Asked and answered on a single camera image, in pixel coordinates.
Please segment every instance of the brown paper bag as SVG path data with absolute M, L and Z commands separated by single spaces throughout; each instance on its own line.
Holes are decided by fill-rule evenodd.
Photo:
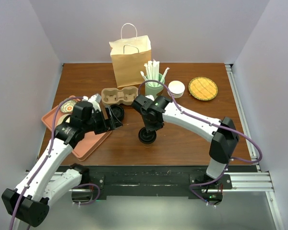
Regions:
M 120 40 L 109 42 L 111 46 L 111 59 L 114 69 L 117 87 L 141 84 L 144 80 L 140 71 L 145 72 L 144 64 L 151 60 L 151 45 L 147 35 L 138 37 L 138 32 L 134 25 L 136 35 L 132 38 L 123 39 L 120 30 Z

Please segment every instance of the green cup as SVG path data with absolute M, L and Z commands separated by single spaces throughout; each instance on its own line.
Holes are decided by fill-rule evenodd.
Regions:
M 158 81 L 161 81 L 162 78 L 162 74 L 159 73 L 159 79 Z M 163 85 L 161 84 L 157 84 L 157 86 L 151 86 L 150 83 L 156 83 L 156 82 L 146 82 L 145 83 L 145 96 L 147 95 L 153 95 L 154 99 L 156 99 L 157 96 L 159 96 L 159 93 L 163 90 Z

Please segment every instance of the wooden table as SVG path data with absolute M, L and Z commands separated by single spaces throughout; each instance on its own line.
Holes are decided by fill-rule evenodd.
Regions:
M 238 111 L 229 84 L 224 64 L 210 63 L 162 63 L 160 72 L 170 67 L 166 77 L 166 85 L 172 80 L 179 80 L 186 86 L 184 95 L 177 99 L 182 106 L 205 116 L 220 118 L 228 116 L 233 119 L 237 130 L 242 131 Z M 188 91 L 190 80 L 195 77 L 207 77 L 218 86 L 215 99 L 202 102 L 193 98 Z M 64 64 L 53 107 L 70 95 L 91 96 L 101 93 L 103 88 L 116 87 L 111 63 L 101 64 Z M 123 127 L 114 130 L 110 136 L 88 157 L 79 161 L 70 154 L 63 165 L 80 163 L 82 165 L 207 165 L 210 160 L 210 143 L 200 136 L 165 123 L 157 132 L 157 139 L 151 147 L 146 148 L 138 139 L 138 132 L 144 126 L 140 114 L 130 106 L 123 106 L 125 118 Z M 50 131 L 46 130 L 41 153 L 50 139 Z M 233 154 L 250 159 L 246 141 L 241 138 Z

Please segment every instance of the pink tray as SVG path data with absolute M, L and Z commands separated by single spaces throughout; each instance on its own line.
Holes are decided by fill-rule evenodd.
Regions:
M 44 115 L 42 117 L 42 122 L 46 125 L 46 127 L 51 131 L 52 121 L 54 117 L 54 113 L 56 111 L 58 106 L 53 108 L 49 113 Z M 61 116 L 63 116 L 64 113 L 62 113 L 60 110 L 58 112 L 58 115 L 56 117 L 56 125 L 60 119 Z M 72 151 L 73 155 L 75 155 L 80 161 L 84 161 L 91 153 L 109 136 L 111 133 L 106 132 L 102 134 L 95 135 L 94 132 L 86 133 L 84 136 L 84 139 L 81 140 L 77 146 Z

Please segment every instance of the cardboard cup holder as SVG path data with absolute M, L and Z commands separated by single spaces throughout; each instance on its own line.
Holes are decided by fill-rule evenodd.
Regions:
M 138 88 L 127 86 L 121 90 L 117 88 L 105 88 L 101 91 L 101 101 L 104 105 L 124 104 L 131 105 L 138 96 Z

